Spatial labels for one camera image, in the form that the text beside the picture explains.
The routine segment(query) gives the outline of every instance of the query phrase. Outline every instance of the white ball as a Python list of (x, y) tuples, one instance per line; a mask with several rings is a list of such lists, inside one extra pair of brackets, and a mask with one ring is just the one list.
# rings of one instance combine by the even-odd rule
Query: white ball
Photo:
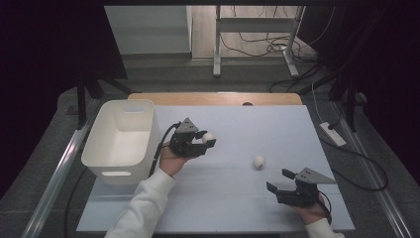
[(261, 169), (264, 164), (265, 164), (265, 158), (264, 157), (262, 157), (262, 156), (256, 156), (254, 158), (254, 166), (257, 169)]
[(206, 134), (203, 135), (201, 140), (203, 141), (203, 143), (206, 143), (207, 141), (214, 140), (214, 136), (211, 133), (207, 132)]

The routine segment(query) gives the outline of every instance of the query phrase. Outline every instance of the power strip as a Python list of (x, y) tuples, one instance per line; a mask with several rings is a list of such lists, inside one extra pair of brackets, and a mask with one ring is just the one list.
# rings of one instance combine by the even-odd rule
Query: power strip
[(340, 146), (344, 146), (346, 145), (346, 142), (343, 140), (343, 138), (336, 132), (336, 130), (332, 129), (328, 129), (328, 126), (330, 124), (328, 122), (324, 122), (319, 124), (319, 126), (321, 127), (321, 129), (325, 132), (325, 134), (327, 134), (327, 136), (334, 142), (334, 144), (336, 144), (336, 146), (340, 147)]

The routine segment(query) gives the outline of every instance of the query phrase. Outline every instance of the desk leg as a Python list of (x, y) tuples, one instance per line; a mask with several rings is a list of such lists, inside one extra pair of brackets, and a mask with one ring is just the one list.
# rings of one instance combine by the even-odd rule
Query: desk leg
[(220, 56), (220, 6), (216, 6), (216, 42), (214, 47), (213, 58), (213, 76), (221, 75), (221, 56)]
[(302, 20), (303, 9), (304, 9), (303, 6), (297, 7), (297, 13), (296, 13), (296, 16), (294, 17), (293, 29), (290, 32), (287, 46), (282, 52), (284, 56), (284, 60), (287, 63), (287, 67), (292, 77), (299, 76), (299, 72), (297, 71), (296, 65), (294, 64), (294, 61), (293, 61), (293, 55), (292, 55), (291, 50), (293, 47), (294, 39), (296, 38), (297, 30), (299, 29), (300, 21)]

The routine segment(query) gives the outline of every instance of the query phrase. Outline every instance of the white sleeve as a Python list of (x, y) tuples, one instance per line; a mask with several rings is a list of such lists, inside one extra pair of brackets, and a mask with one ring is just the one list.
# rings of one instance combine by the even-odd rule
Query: white sleeve
[(161, 169), (141, 181), (135, 196), (123, 208), (117, 222), (105, 237), (152, 237), (166, 207), (167, 196), (175, 183), (175, 179)]
[(327, 218), (305, 226), (310, 238), (344, 238), (342, 233), (334, 233)]

